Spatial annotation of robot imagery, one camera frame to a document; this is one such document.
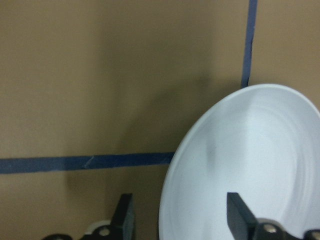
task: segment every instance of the brown background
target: brown background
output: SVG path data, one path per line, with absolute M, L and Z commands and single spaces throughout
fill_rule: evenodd
M 320 107 L 318 1 L 259 0 L 250 84 Z M 248 1 L 1 1 L 0 157 L 173 152 L 240 88 Z M 155 240 L 162 166 L 0 175 L 0 238 L 79 238 L 132 192 Z

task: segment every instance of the blue tape line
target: blue tape line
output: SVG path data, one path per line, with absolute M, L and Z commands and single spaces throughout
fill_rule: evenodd
M 258 0 L 249 0 L 248 20 L 246 24 L 246 36 L 244 57 L 242 66 L 241 87 L 245 88 L 249 84 L 252 62 L 252 44 L 255 35 L 256 15 Z
M 0 159 L 0 174 L 164 165 L 169 164 L 173 156 L 174 152 L 137 153 L 126 155 L 7 158 Z

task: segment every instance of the white bowl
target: white bowl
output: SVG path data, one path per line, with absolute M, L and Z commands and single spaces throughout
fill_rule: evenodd
M 295 237 L 320 228 L 320 114 L 305 96 L 261 84 L 210 108 L 169 166 L 160 240 L 233 240 L 227 192 Z

